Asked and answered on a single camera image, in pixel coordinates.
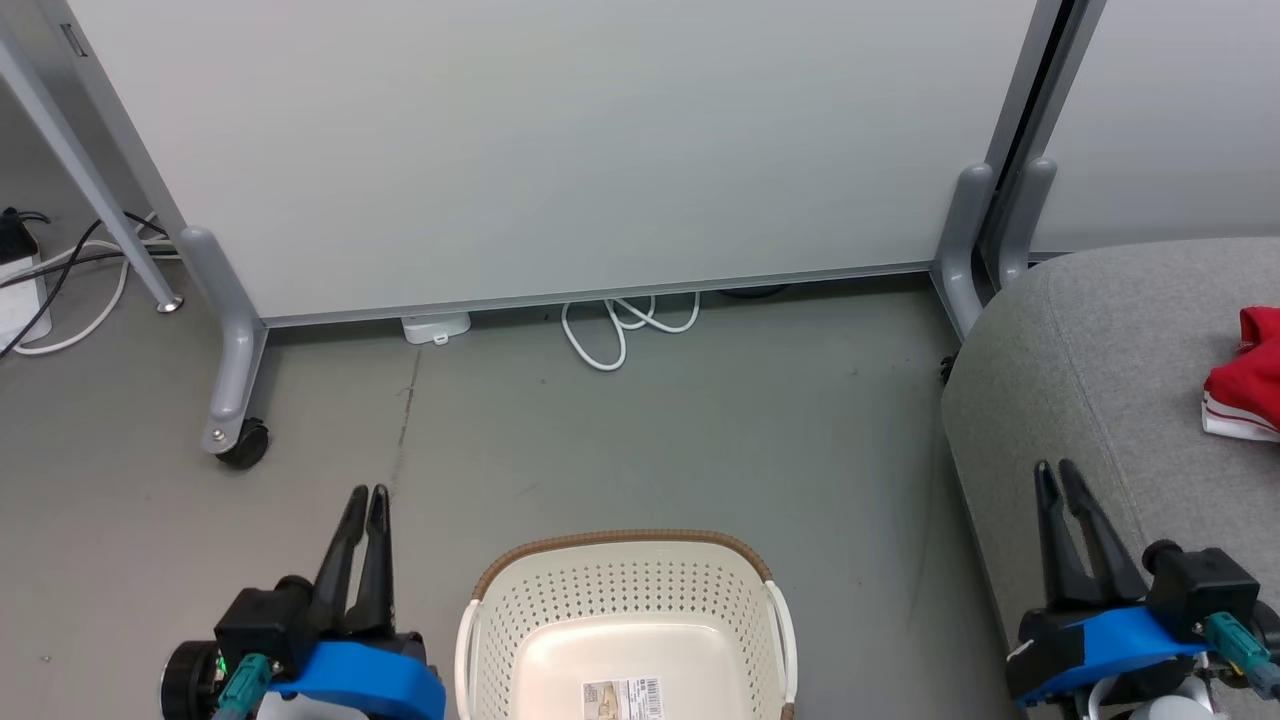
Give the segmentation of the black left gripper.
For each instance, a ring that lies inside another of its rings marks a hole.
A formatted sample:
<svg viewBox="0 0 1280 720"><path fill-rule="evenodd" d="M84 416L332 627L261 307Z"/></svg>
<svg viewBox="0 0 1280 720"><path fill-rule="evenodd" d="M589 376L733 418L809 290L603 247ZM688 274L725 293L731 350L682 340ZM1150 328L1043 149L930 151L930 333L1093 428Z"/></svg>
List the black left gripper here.
<svg viewBox="0 0 1280 720"><path fill-rule="evenodd" d="M214 628L227 671L252 653L279 665L273 675L293 682L307 667L320 634L340 634L355 550L366 533L357 597L347 611L347 634L396 634L394 562L390 536L390 492L385 484L356 486L348 497L314 585L302 577L283 577L274 588L244 588Z"/></svg>

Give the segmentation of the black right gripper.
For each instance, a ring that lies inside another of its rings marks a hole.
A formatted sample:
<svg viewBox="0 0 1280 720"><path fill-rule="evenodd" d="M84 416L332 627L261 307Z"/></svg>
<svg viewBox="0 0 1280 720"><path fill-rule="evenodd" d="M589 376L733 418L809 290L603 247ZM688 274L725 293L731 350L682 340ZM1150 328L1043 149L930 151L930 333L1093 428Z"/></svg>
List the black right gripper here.
<svg viewBox="0 0 1280 720"><path fill-rule="evenodd" d="M1240 621L1252 618L1260 582L1216 547L1185 551L1170 539L1149 544L1143 552L1143 566L1152 575L1148 592L1146 579L1078 465L1062 459L1059 471L1062 488L1047 460L1038 461L1033 471L1047 611L1082 611L1097 603L1133 605L1144 598L1147 610L1175 638L1201 638L1197 628L1204 626L1216 612ZM1071 515L1082 529L1092 578L1068 527Z"/></svg>

